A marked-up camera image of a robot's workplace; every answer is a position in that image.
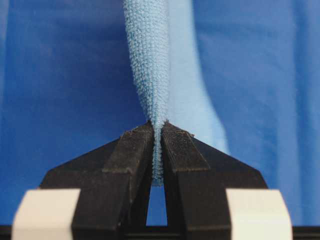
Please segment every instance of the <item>blue fabric background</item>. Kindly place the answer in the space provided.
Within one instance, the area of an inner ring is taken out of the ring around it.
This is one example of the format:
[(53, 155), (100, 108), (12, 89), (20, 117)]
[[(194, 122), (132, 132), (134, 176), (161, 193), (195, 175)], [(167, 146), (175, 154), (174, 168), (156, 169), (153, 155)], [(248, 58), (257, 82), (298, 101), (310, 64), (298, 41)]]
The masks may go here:
[[(318, 0), (194, 1), (230, 154), (281, 190), (294, 225), (320, 225), (319, 12)], [(121, 0), (0, 0), (0, 224), (47, 170), (144, 122)], [(152, 193), (148, 223), (165, 223)]]

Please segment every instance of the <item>terry cloth fabric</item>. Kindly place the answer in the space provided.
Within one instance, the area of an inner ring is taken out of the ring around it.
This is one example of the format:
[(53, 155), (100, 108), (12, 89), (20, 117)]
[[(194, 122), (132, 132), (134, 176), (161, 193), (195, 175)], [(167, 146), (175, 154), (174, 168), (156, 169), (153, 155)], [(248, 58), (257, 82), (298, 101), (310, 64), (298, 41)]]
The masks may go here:
[(154, 128), (153, 185), (162, 185), (160, 140), (167, 119), (170, 65), (168, 1), (124, 0), (124, 17), (133, 81)]

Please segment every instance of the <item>textured surface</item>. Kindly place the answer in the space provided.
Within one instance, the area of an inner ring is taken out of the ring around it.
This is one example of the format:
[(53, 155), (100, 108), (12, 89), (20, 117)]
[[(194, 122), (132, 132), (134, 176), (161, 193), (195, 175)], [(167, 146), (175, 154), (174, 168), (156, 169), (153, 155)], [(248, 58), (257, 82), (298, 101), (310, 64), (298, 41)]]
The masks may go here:
[(163, 182), (160, 133), (167, 119), (169, 21), (167, 0), (125, 0), (131, 68), (144, 114), (154, 127), (153, 183)]
[[(204, 88), (229, 153), (280, 189), (295, 226), (320, 225), (320, 1), (194, 0), (193, 10)], [(123, 1), (0, 0), (0, 19), (0, 223), (11, 224), (49, 169), (146, 120)], [(202, 111), (197, 99), (180, 104)], [(217, 136), (197, 124), (183, 129), (203, 142)]]

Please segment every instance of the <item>white pad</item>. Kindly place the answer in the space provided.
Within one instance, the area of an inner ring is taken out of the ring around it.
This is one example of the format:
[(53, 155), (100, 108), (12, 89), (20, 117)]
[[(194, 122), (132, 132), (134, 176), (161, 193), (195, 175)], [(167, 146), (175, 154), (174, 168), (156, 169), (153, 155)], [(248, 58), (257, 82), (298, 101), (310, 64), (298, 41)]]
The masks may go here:
[(232, 240), (292, 240), (290, 216), (278, 190), (226, 189)]
[(15, 214), (13, 240), (72, 240), (80, 189), (37, 189), (24, 195)]

